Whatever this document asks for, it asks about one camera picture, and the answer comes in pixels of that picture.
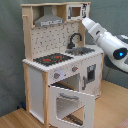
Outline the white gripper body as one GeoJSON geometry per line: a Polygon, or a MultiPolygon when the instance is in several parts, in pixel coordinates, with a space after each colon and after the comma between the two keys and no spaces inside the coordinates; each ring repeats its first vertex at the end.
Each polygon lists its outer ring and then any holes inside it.
{"type": "Polygon", "coordinates": [[[107,30],[103,28],[99,23],[95,23],[90,18],[84,18],[82,20],[82,24],[87,29],[88,33],[95,42],[99,42],[100,40],[105,39],[107,30]]]}

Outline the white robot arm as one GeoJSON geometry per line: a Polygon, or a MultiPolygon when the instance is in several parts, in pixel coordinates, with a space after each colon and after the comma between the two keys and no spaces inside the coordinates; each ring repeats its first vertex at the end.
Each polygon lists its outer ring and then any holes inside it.
{"type": "Polygon", "coordinates": [[[99,23],[95,23],[90,18],[84,18],[82,24],[87,29],[94,43],[100,47],[108,56],[110,62],[118,69],[128,73],[128,44],[113,36],[99,23]]]}

